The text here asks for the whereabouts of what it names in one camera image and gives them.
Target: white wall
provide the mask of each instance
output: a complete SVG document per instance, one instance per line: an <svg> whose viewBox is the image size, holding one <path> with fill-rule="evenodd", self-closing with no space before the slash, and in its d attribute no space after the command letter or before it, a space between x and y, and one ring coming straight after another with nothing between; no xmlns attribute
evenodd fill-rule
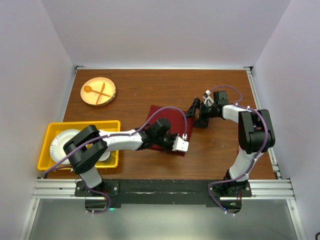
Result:
<svg viewBox="0 0 320 240"><path fill-rule="evenodd" d="M308 239L320 232L320 2L292 0L253 68L270 110L280 171L291 178Z"/></svg>
<svg viewBox="0 0 320 240"><path fill-rule="evenodd" d="M289 0L42 0L75 65L253 66Z"/></svg>
<svg viewBox="0 0 320 240"><path fill-rule="evenodd" d="M0 238L18 239L50 122L60 121L73 65L40 0L0 1Z"/></svg>

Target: red cloth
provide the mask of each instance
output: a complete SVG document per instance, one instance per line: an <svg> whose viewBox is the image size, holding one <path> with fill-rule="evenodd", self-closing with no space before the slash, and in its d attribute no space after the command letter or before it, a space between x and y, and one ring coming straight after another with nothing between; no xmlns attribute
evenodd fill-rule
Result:
<svg viewBox="0 0 320 240"><path fill-rule="evenodd" d="M161 108L160 106L151 105L148 117L146 119L150 118L151 115L155 111L159 110L160 108ZM170 132L175 133L175 134L179 134L179 136L182 137L182 135L184 134L184 131L185 131L185 120L184 120L181 112L179 112L175 109L170 109L170 108L162 110L156 116L154 116L153 119L150 120L149 124L153 124L157 119L162 118L162 117L168 119L171 122ZM188 127L187 127L188 139L187 139L187 141L189 142L190 138L191 138L193 125L194 125L194 118L187 118L187 123L188 123ZM162 147L160 147L158 145L153 145L152 148L149 148L149 149L162 152ZM180 151L167 151L166 153L170 153L170 154L174 154L174 155L178 155L178 156L182 156L182 157L185 156L185 153L180 152Z"/></svg>

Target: round wooden plate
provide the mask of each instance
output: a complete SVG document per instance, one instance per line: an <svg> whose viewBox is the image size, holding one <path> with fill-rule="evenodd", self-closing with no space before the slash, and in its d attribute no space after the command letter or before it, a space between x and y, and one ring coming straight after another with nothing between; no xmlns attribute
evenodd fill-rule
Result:
<svg viewBox="0 0 320 240"><path fill-rule="evenodd" d="M86 92L85 86L89 86L92 91ZM110 103L115 98L116 92L117 92L116 86L109 78L95 77L87 81L82 86L80 95L82 100L89 105L103 106Z"/></svg>

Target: wooden table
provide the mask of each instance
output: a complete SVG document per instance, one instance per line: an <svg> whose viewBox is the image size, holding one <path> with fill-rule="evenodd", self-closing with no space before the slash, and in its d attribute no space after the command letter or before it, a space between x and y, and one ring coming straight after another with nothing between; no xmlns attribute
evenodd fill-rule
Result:
<svg viewBox="0 0 320 240"><path fill-rule="evenodd" d="M82 101L82 85L95 77L111 79L117 87L115 99L106 106ZM175 106L186 111L195 97L217 85L231 85L243 94L241 104L255 107L245 70L78 70L64 122L120 120L121 130L140 127L150 105ZM234 102L237 92L227 90ZM103 178L118 179L221 179L237 157L238 125L220 118L210 119L208 128L194 128L185 157L154 150L123 150L117 168L99 170ZM49 178L78 178L68 170L52 172ZM274 179L268 154L259 159L251 179Z"/></svg>

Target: yellow plastic tray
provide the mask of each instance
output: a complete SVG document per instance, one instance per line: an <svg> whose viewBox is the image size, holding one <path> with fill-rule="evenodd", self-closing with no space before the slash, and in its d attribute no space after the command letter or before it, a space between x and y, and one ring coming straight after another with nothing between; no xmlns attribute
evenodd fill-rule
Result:
<svg viewBox="0 0 320 240"><path fill-rule="evenodd" d="M40 171L47 170L53 166L56 162L50 157L50 145L53 139L61 132L68 129L78 129L82 130L88 125L95 125L97 129L119 132L120 131L120 121L74 121L74 122L52 122L49 124L46 134L44 137L44 142L38 162L38 169ZM108 160L98 161L95 164L97 169L108 169L116 168L118 166L119 151L112 151Z"/></svg>

